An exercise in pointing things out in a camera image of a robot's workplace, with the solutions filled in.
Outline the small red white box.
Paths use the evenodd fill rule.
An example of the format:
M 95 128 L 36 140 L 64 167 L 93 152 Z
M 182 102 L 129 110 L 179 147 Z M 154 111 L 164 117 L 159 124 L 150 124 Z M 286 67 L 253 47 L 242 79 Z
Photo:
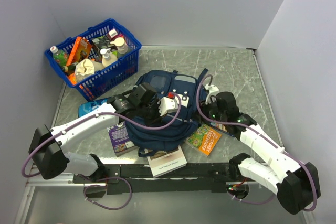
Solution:
M 111 29 L 110 31 L 108 31 L 107 33 L 107 37 L 112 40 L 114 37 L 116 37 L 118 35 L 118 32 L 116 31 L 116 29 Z

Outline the purple paperback book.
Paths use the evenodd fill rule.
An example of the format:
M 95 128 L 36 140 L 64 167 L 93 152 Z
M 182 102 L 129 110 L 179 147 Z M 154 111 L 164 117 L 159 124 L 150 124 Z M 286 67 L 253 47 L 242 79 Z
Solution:
M 109 127 L 108 135 L 117 157 L 137 148 L 128 136 L 125 122 Z

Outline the white coffee cover book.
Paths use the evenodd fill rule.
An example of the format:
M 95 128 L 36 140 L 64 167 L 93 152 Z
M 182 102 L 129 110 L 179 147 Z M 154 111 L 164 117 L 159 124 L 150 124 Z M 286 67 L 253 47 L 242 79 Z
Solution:
M 180 145 L 171 151 L 157 151 L 153 156 L 147 156 L 147 159 L 154 178 L 170 173 L 187 164 Z

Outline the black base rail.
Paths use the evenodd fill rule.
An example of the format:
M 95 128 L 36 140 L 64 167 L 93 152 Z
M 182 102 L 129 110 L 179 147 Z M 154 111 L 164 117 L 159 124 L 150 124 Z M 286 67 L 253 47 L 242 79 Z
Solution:
M 230 163 L 188 163 L 154 178 L 146 164 L 108 164 L 103 181 L 92 184 L 107 186 L 108 195 L 128 193 L 211 191 L 225 193 L 230 184 L 243 181 L 243 176 Z

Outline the white pump lotion bottle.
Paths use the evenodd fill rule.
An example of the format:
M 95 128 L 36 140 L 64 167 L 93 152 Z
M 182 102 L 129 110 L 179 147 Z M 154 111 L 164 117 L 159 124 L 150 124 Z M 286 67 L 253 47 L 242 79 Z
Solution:
M 102 65 L 104 67 L 108 67 L 109 65 L 118 61 L 116 55 L 114 55 L 110 49 L 102 48 L 100 50 L 100 54 L 102 55 Z

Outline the black green box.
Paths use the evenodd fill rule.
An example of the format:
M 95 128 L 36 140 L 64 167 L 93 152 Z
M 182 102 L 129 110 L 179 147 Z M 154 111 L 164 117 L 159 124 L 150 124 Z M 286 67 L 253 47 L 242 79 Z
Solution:
M 90 41 L 94 52 L 98 55 L 100 54 L 101 49 L 108 49 L 113 47 L 113 44 L 111 44 L 111 40 L 107 36 L 91 38 Z

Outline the beige cap bottle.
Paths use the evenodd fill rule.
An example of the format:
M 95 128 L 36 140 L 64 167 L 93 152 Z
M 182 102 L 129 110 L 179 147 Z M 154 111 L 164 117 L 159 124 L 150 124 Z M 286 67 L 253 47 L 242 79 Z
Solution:
M 118 37 L 110 42 L 111 45 L 117 48 L 117 57 L 121 58 L 129 52 L 129 47 L 123 37 Z

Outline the orange treehouse paperback book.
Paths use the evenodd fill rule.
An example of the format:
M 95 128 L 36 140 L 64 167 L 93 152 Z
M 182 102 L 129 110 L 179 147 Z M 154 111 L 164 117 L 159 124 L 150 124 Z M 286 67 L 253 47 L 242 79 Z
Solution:
M 212 127 L 202 124 L 185 143 L 195 148 L 205 156 L 209 156 L 220 140 L 222 134 Z

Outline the blue plastic shopping basket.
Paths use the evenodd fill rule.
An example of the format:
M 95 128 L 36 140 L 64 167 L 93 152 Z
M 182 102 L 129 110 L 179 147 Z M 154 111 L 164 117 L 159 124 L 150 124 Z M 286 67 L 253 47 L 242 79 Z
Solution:
M 106 35 L 109 30 L 115 29 L 121 33 L 126 44 L 131 51 L 125 56 L 118 59 L 117 62 L 97 71 L 81 82 L 72 84 L 68 76 L 62 71 L 61 67 L 53 59 L 53 55 L 49 49 L 45 50 L 45 57 L 49 64 L 65 84 L 70 88 L 75 88 L 88 102 L 93 101 L 107 91 L 111 90 L 127 78 L 137 73 L 139 68 L 139 50 L 141 43 L 133 36 L 133 34 L 124 26 L 120 25 L 112 18 L 106 19 L 101 23 L 89 27 L 86 31 L 80 33 L 79 37 L 91 40 L 96 37 Z

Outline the green soda bottle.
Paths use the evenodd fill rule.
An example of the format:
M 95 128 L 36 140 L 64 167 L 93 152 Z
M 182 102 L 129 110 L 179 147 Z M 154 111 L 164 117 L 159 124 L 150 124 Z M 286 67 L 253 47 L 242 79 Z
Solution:
M 65 51 L 59 49 L 56 46 L 52 46 L 50 48 L 50 51 L 52 53 L 54 61 L 58 63 L 59 66 L 64 67 L 67 65 L 69 56 Z

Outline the blue paperback book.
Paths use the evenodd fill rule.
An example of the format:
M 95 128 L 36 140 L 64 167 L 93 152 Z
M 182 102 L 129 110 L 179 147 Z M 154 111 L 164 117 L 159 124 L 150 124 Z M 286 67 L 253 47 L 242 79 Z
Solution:
M 226 127 L 225 127 L 224 125 L 222 125 L 222 124 L 218 124 L 218 123 L 211 122 L 211 123 L 210 123 L 210 126 L 211 126 L 212 128 L 214 128 L 215 130 L 218 130 L 218 131 L 220 131 L 220 132 L 222 132 L 222 133 L 225 133 L 225 134 L 227 134 L 227 135 L 229 135 L 229 136 L 234 137 L 234 134 L 229 133 L 229 132 L 226 130 Z

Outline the beige crumpled bag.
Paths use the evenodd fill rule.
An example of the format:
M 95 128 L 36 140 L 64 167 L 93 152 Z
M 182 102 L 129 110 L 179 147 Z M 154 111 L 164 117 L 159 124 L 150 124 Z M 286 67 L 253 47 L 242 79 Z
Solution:
M 75 69 L 75 79 L 79 83 L 84 79 L 95 74 L 96 71 L 102 70 L 104 68 L 102 63 L 96 62 L 92 59 L 84 59 L 76 65 Z

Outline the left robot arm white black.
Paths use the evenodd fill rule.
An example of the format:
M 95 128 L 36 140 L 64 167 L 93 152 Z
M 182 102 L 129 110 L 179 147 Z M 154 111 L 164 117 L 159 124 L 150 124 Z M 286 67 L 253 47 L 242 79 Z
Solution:
M 97 156 L 79 155 L 70 148 L 105 127 L 114 126 L 135 116 L 155 115 L 150 103 L 156 97 L 156 89 L 142 83 L 134 90 L 114 95 L 97 109 L 63 124 L 53 130 L 47 126 L 35 129 L 28 153 L 43 179 L 52 179 L 63 172 L 79 172 L 92 183 L 103 179 L 104 170 Z

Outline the orange snack box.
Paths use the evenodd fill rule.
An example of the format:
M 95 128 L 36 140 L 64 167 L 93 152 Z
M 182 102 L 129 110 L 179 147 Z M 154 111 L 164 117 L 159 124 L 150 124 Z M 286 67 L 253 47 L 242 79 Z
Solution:
M 72 47 L 66 66 L 75 62 L 81 62 L 89 57 L 92 49 L 92 44 L 83 37 L 77 37 Z

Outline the blue monster pencil case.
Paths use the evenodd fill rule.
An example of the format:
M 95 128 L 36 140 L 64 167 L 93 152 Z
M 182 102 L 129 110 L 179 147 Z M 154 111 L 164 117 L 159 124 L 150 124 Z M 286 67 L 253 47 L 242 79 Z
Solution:
M 78 107 L 78 117 L 82 117 L 92 111 L 94 111 L 95 109 L 97 109 L 99 106 L 101 106 L 103 103 L 107 102 L 107 98 L 105 99 L 99 99 L 99 100 L 95 100 L 92 102 L 87 102 L 87 103 L 83 103 Z

